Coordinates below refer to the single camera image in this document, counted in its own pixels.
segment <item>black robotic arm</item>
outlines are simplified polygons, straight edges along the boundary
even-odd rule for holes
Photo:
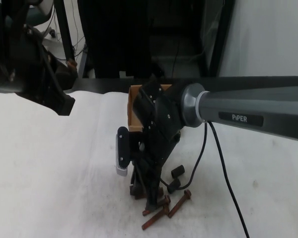
[[[184,83],[164,92],[151,81],[140,88],[133,111],[144,128],[118,130],[117,171],[125,176],[133,162],[131,195],[146,193],[147,210],[156,209],[162,166],[184,126],[213,121],[298,140],[298,86],[208,92]]]

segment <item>bolt head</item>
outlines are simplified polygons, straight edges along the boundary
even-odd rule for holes
[[[188,199],[191,199],[191,192],[190,190],[184,190],[184,194],[188,197]]]

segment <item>rusty bolt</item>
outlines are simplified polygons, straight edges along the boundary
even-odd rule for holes
[[[178,203],[174,206],[174,208],[172,208],[172,210],[169,212],[168,217],[171,218],[173,217],[173,215],[179,210],[179,208],[183,205],[183,203],[188,200],[191,199],[191,192],[190,190],[184,190],[184,195],[181,197],[180,201],[178,201]]]
[[[159,220],[161,217],[163,217],[164,215],[168,215],[169,213],[169,206],[168,205],[164,205],[163,209],[161,211],[159,211],[157,214],[155,214],[153,217],[151,217],[150,220],[148,220],[146,223],[144,223],[141,227],[143,230],[147,229],[148,227],[150,227],[153,223],[155,223],[157,220]]]
[[[162,207],[163,205],[169,205],[170,202],[171,202],[171,199],[170,199],[169,195],[165,195],[164,199],[158,202],[157,208]],[[145,217],[146,215],[149,215],[150,213],[151,213],[151,211],[144,210],[143,211],[143,216]]]
[[[163,188],[159,187],[158,197],[162,197],[163,195],[164,195]],[[141,195],[135,196],[135,200],[143,199],[143,198],[146,198],[146,197],[147,197],[147,194],[143,193]]]

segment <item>cardboard box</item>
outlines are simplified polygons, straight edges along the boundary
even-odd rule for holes
[[[163,84],[161,86],[163,90],[167,90],[171,86],[171,84]],[[128,113],[128,129],[131,132],[143,130],[143,125],[140,123],[140,121],[138,120],[138,118],[133,112],[134,100],[139,92],[140,87],[141,85],[132,85],[129,89],[127,113]]]

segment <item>cable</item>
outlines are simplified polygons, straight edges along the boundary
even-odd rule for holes
[[[77,56],[79,56],[84,50],[86,50],[87,49],[87,47],[84,47],[77,55],[75,55],[74,57],[77,57]]]
[[[78,28],[77,28],[77,25],[76,25],[76,19],[75,19],[75,14],[74,14],[74,4],[73,4],[73,0],[71,0],[72,2],[72,10],[73,10],[73,18],[74,18],[74,24],[75,24],[75,27],[76,27],[76,32],[77,32],[77,45],[76,45],[76,49],[75,49],[75,54],[77,52],[77,48],[78,48]]]
[[[73,46],[77,46],[78,44],[79,44],[79,42],[81,42],[82,41],[82,39],[84,39],[84,37],[85,36],[83,36],[75,45],[73,45]]]
[[[56,23],[56,14],[54,14],[54,25],[55,25],[55,32],[56,32],[56,40],[58,41],[58,42],[60,42],[60,39],[59,39],[59,34],[58,34],[58,25],[57,25],[57,23]]]
[[[176,63],[176,61],[177,61],[177,57],[178,57],[178,54],[179,54],[180,41],[181,41],[181,38],[179,38],[179,43],[178,43],[177,53],[175,54],[175,57],[174,57],[174,62],[173,62],[173,67],[172,67],[172,75],[171,75],[171,78],[173,78],[173,73],[174,73],[175,63]]]
[[[192,173],[191,173],[190,180],[189,180],[189,182],[188,182],[185,186],[179,187],[179,188],[177,188],[177,190],[184,190],[184,189],[186,189],[188,186],[191,185],[191,182],[192,182],[193,177],[194,177],[195,170],[197,169],[197,167],[198,167],[198,165],[199,165],[199,162],[200,162],[200,160],[201,160],[201,158],[202,158],[202,155],[203,155],[203,153],[204,153],[205,145],[206,145],[206,143],[207,143],[207,136],[208,136],[208,124],[205,123],[205,126],[204,126],[204,140],[203,140],[202,150],[201,150],[201,152],[200,152],[200,155],[199,155],[199,157],[198,157],[197,162],[195,163],[195,166],[194,166],[193,171],[192,171]],[[161,181],[161,183],[163,183],[166,187],[169,187],[169,185],[168,185],[165,181],[163,181],[162,179],[160,179],[160,181]]]
[[[51,17],[50,23],[49,23],[48,27],[46,28],[46,30],[44,31],[44,34],[43,34],[44,36],[45,36],[46,32],[48,31],[48,29],[49,29],[49,27],[50,27],[50,25],[51,25],[51,23],[52,23],[52,21],[53,21],[53,17],[54,17],[54,15],[55,15],[55,7],[54,7],[54,11],[53,11],[53,15],[52,15],[52,17]]]
[[[237,209],[237,212],[238,212],[238,215],[239,215],[239,218],[240,218],[240,221],[242,222],[242,225],[243,225],[243,228],[244,228],[244,232],[245,232],[245,235],[247,238],[249,238],[249,234],[248,234],[248,231],[247,231],[247,227],[246,227],[246,224],[244,222],[244,219],[243,219],[243,215],[239,209],[239,205],[237,203],[237,200],[235,198],[235,195],[233,193],[233,190],[229,184],[229,180],[228,180],[228,177],[227,177],[227,172],[226,172],[226,167],[225,167],[225,162],[224,162],[224,157],[223,157],[223,153],[222,153],[222,149],[221,149],[221,145],[220,145],[220,142],[219,142],[219,138],[218,138],[218,135],[217,135],[217,132],[213,126],[213,123],[209,121],[209,125],[212,129],[212,132],[213,132],[213,135],[214,135],[214,138],[215,138],[215,141],[217,143],[217,147],[218,147],[218,150],[219,150],[219,154],[220,154],[220,159],[221,159],[221,163],[222,163],[222,167],[223,167],[223,173],[224,173],[224,177],[225,177],[225,181],[226,181],[226,184],[227,184],[227,187],[229,189],[229,192],[232,196],[232,199],[233,199],[233,202],[235,204],[235,207]]]

